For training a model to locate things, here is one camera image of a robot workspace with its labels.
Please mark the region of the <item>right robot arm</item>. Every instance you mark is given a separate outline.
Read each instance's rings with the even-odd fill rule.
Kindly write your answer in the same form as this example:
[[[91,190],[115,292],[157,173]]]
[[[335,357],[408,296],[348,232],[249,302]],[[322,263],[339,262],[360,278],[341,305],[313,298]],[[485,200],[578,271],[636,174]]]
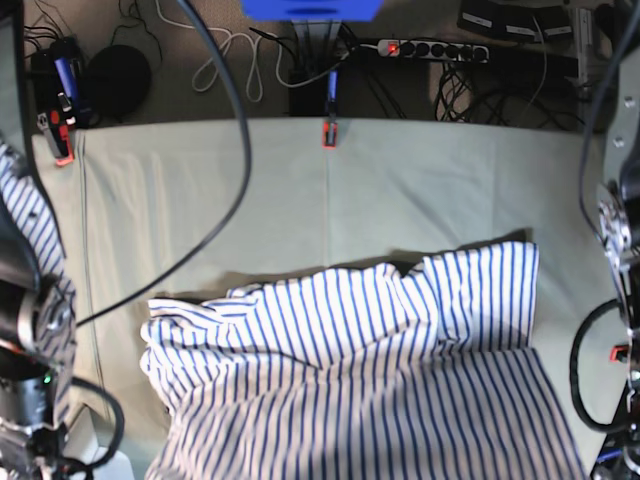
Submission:
[[[10,479],[94,477],[117,454],[125,419],[102,387],[74,375],[76,290],[28,136],[24,6],[1,4],[1,470]],[[101,456],[66,453],[70,393],[110,405],[115,432]]]

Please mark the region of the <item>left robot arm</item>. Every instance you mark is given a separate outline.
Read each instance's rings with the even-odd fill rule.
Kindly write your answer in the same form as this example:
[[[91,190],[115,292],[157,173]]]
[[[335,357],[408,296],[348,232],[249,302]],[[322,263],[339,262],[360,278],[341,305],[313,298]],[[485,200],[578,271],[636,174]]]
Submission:
[[[569,383],[573,408],[590,430],[619,438],[619,454],[612,468],[596,466],[603,479],[639,477],[639,3],[626,9],[625,27],[614,42],[606,72],[593,96],[583,129],[579,157],[580,212],[602,248],[611,272],[615,297],[592,310],[574,336],[569,356]],[[584,176],[595,124],[614,81],[618,100],[607,131],[603,177],[598,185],[598,223],[587,213]],[[579,353],[595,322],[612,310],[625,325],[627,341],[611,350],[610,359],[626,366],[626,415],[608,424],[594,420],[580,392]]]

